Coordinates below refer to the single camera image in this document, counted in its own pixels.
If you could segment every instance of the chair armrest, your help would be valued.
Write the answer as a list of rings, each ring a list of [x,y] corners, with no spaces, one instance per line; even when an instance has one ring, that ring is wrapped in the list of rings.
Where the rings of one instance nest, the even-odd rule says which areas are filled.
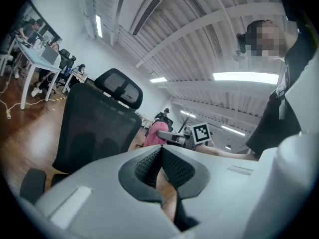
[[[45,179],[44,171],[34,168],[29,169],[22,181],[20,196],[35,204],[44,193]]]

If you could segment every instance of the white ceiling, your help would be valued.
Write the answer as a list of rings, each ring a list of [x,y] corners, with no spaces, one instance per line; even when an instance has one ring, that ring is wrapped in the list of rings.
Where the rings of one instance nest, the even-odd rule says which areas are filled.
[[[276,86],[215,82],[212,74],[276,73],[281,81],[282,61],[248,54],[240,62],[233,59],[238,49],[234,34],[245,32],[254,20],[271,19],[283,30],[297,30],[286,21],[280,0],[163,0],[136,36],[117,25],[118,5],[119,0],[92,0],[92,12],[101,16],[103,32],[111,36],[104,38],[108,44],[115,38],[134,65],[147,71],[146,77],[165,77],[168,82],[157,86],[198,121],[230,125],[251,135]]]

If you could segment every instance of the wooden floor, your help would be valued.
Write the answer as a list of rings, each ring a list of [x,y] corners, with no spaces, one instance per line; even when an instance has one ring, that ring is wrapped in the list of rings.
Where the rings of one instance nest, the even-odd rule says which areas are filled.
[[[31,96],[33,83],[37,79],[34,73],[28,90],[26,102],[36,103],[44,99],[45,94],[35,98]],[[3,90],[8,75],[0,78],[0,91]],[[16,80],[13,76],[5,93],[0,94],[0,99],[7,103],[8,108],[19,103],[22,95],[25,78]],[[51,95],[51,99],[65,97],[60,91]],[[47,174],[46,190],[49,189],[51,178],[59,171],[51,165],[56,157],[63,111],[66,100],[42,101],[36,105],[25,105],[22,111],[20,106],[11,110],[11,119],[6,118],[5,106],[0,103],[0,162],[1,169],[10,188],[15,193],[19,192],[22,180],[29,168],[44,170]],[[134,138],[130,149],[136,144],[142,144],[145,130],[141,127]],[[163,210],[173,220],[176,209],[176,191],[167,183],[161,170],[158,175],[157,189],[165,197]]]

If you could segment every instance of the shoe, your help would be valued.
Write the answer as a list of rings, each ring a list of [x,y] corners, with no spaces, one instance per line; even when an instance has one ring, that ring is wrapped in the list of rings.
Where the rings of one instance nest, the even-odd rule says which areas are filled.
[[[40,92],[39,88],[34,88],[31,92],[31,96],[34,98]]]
[[[18,72],[18,70],[16,70],[16,71],[14,72],[14,78],[15,78],[15,79],[19,79],[19,72]]]

